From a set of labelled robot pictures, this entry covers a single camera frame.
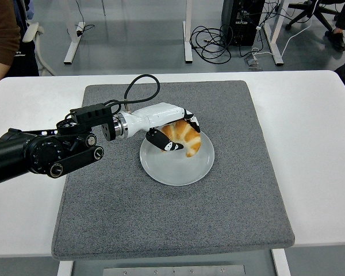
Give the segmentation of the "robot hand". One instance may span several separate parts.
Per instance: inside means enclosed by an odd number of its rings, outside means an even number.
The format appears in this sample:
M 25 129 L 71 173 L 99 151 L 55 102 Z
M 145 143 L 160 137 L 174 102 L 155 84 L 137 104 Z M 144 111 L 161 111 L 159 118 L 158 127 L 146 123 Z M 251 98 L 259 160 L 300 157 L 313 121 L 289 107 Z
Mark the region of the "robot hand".
M 121 112 L 121 137 L 133 136 L 138 131 L 146 131 L 145 138 L 161 151 L 186 150 L 188 158 L 201 148 L 201 131 L 195 115 L 169 103 L 158 103 L 136 110 Z

